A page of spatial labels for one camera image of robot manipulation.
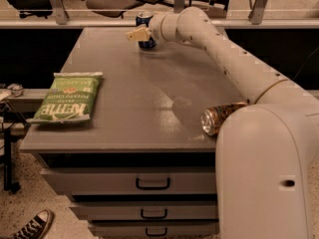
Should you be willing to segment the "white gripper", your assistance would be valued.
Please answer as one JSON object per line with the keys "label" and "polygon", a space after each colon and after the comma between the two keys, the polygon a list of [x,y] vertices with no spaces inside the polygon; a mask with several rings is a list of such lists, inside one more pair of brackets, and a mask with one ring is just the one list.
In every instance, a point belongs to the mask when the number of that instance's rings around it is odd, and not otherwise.
{"label": "white gripper", "polygon": [[126,34],[129,41],[146,42],[153,37],[157,42],[177,42],[180,36],[177,32],[178,14],[161,12],[154,14],[149,27],[139,26]]}

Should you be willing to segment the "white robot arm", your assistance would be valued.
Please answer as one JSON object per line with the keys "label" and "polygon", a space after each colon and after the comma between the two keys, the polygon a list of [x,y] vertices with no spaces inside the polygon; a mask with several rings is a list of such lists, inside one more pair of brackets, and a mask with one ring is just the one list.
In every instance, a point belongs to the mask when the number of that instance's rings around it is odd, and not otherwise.
{"label": "white robot arm", "polygon": [[307,168],[319,155],[319,101],[196,7],[158,13],[127,36],[203,50],[247,103],[222,123],[216,141],[220,239],[314,239]]}

